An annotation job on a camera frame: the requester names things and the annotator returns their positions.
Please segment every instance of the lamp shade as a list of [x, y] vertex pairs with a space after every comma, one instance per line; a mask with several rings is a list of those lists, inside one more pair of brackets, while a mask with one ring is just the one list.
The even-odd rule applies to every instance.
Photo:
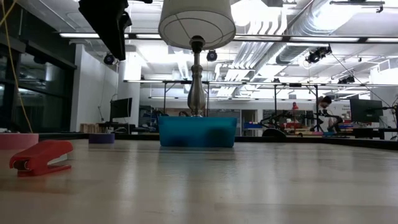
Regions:
[[225, 46], [234, 39], [236, 27], [229, 0], [167, 0], [163, 3], [159, 34], [166, 44], [191, 49], [199, 35], [203, 50]]

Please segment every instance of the desk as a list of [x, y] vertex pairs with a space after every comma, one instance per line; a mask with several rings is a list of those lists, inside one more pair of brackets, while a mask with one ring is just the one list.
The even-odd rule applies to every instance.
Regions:
[[384, 133], [398, 133], [396, 128], [354, 128], [353, 136], [355, 138], [380, 138], [384, 139]]
[[129, 130], [130, 127], [130, 133], [132, 132], [136, 132], [136, 133], [146, 133], [149, 132], [149, 130], [147, 128], [136, 128], [135, 124], [123, 124], [123, 123], [100, 123], [98, 124], [99, 127], [101, 128], [108, 128], [108, 127], [112, 127], [114, 130], [118, 129], [118, 128], [126, 128], [126, 130]]
[[328, 144], [192, 149], [158, 141], [71, 142], [63, 162], [70, 170], [34, 178], [17, 178], [8, 167], [16, 152], [0, 151], [1, 223], [311, 224], [336, 223], [334, 214], [350, 224], [398, 220], [396, 152]]

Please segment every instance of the blue plastic bin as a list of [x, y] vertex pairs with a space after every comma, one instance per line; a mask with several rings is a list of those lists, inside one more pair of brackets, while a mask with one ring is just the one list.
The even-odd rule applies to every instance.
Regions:
[[236, 118], [159, 117], [161, 146], [233, 147]]

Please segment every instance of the wall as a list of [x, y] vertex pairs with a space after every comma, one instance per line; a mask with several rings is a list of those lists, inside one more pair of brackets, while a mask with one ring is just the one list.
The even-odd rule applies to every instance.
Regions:
[[140, 102], [140, 84], [139, 83], [125, 83], [125, 77], [132, 73], [141, 74], [141, 66], [139, 69], [134, 69], [136, 64], [129, 62], [128, 59], [119, 62], [119, 84], [118, 84], [118, 99], [132, 98], [131, 116], [129, 118], [118, 118], [115, 121], [120, 123], [135, 124], [138, 127], [139, 118], [139, 102]]
[[118, 74], [86, 52], [83, 45], [76, 46], [71, 131], [79, 131], [81, 123], [101, 122], [110, 116], [110, 101], [117, 93]]

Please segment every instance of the stapler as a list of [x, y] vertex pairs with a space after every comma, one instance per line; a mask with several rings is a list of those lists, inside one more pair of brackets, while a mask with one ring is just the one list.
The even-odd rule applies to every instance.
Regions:
[[57, 166], [48, 163], [72, 150], [73, 146], [68, 141], [42, 141], [15, 154], [10, 159], [10, 169], [17, 169], [18, 177], [32, 177], [70, 169], [70, 165]]

